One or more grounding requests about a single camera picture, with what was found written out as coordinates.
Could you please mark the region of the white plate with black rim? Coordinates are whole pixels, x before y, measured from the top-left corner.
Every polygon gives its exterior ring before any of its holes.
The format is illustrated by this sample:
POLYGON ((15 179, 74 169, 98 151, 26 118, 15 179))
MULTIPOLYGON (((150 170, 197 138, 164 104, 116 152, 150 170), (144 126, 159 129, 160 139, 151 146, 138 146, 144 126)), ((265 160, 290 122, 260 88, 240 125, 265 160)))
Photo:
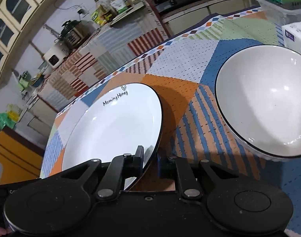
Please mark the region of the white plate with black rim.
POLYGON ((90 159, 103 163, 144 148, 148 168, 162 135, 163 108, 157 92, 141 83, 118 86, 97 99, 81 116, 65 147, 62 170, 90 159))

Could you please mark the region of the white ribbed bowl black rim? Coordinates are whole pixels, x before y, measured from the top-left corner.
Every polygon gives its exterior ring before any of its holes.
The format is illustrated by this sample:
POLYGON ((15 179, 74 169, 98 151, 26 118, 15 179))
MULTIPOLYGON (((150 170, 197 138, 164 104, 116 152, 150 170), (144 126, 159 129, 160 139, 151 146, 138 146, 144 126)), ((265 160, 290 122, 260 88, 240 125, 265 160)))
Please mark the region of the white ribbed bowl black rim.
POLYGON ((220 67, 215 100, 250 152, 275 162, 301 158, 301 54, 277 45, 242 49, 220 67))

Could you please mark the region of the colourful patchwork tablecloth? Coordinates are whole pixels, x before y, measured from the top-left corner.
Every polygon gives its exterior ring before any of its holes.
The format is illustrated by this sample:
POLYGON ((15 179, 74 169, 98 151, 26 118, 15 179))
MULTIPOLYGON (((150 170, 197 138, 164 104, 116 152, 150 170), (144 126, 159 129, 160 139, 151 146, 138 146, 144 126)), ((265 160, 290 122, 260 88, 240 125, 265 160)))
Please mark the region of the colourful patchwork tablecloth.
POLYGON ((102 72, 88 47, 76 51, 53 73, 77 95, 55 118, 40 176, 61 171, 75 125, 99 97, 117 86, 140 82, 153 87, 162 99, 163 148, 192 161, 210 159, 280 186, 294 204, 287 234, 301 236, 301 158, 277 163, 253 155, 230 134, 216 107, 214 82, 222 62, 256 44, 283 45, 281 25, 260 8, 209 16, 112 73, 102 72))

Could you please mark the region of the yellow wooden cabinet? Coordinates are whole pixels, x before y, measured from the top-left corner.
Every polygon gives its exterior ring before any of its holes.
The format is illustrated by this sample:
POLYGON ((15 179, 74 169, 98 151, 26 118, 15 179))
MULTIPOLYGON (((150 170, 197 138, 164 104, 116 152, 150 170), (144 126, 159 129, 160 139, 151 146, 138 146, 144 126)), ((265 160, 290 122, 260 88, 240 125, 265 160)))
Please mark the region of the yellow wooden cabinet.
POLYGON ((45 151, 7 126, 0 132, 0 185, 40 176, 45 151))

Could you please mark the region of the patchwork counter cloth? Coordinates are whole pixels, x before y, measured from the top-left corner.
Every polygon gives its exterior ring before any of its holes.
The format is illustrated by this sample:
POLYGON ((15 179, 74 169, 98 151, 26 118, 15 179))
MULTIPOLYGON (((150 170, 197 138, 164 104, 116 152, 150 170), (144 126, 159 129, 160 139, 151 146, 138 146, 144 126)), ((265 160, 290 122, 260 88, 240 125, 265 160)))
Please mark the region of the patchwork counter cloth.
POLYGON ((169 37, 155 6, 143 0, 113 26, 97 29, 47 78, 38 101, 58 112, 90 87, 169 37))

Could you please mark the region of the white small rice cooker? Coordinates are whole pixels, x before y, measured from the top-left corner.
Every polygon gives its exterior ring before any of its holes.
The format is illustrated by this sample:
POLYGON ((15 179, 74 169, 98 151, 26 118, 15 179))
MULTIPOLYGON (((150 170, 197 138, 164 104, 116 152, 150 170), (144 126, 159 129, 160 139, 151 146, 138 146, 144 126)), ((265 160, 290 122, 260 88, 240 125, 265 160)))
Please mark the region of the white small rice cooker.
POLYGON ((52 69, 58 68, 69 55, 69 48, 63 41, 57 41, 45 54, 44 61, 52 69))

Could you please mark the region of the black electric pressure cooker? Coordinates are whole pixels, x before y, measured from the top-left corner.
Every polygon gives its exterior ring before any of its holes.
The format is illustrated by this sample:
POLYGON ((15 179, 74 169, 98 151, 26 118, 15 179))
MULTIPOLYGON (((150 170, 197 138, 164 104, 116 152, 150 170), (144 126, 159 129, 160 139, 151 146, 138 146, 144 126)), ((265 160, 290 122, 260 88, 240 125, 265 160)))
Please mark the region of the black electric pressure cooker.
POLYGON ((67 20, 62 24, 63 29, 59 35, 59 40, 64 41, 70 49, 75 49, 83 38, 78 29, 79 23, 80 21, 77 20, 67 20))

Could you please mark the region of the cooking oil bottle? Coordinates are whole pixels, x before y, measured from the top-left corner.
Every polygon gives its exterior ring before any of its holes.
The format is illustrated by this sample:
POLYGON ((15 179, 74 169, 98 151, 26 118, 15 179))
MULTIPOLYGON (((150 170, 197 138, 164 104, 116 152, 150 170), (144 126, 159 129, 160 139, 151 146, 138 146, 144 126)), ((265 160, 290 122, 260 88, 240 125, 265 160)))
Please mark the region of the cooking oil bottle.
POLYGON ((103 27, 105 24, 112 22, 113 19, 116 17, 115 12, 105 5, 100 0, 94 0, 95 1, 95 11, 91 15, 91 19, 98 24, 100 27, 103 27))

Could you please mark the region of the white tissue pack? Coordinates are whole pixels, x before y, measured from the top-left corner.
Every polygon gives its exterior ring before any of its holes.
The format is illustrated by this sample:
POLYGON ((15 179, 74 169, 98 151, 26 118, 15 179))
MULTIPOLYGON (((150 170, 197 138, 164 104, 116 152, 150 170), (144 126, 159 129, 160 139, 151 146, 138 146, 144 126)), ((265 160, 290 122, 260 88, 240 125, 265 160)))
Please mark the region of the white tissue pack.
POLYGON ((301 54, 301 22, 283 25, 284 47, 301 54))

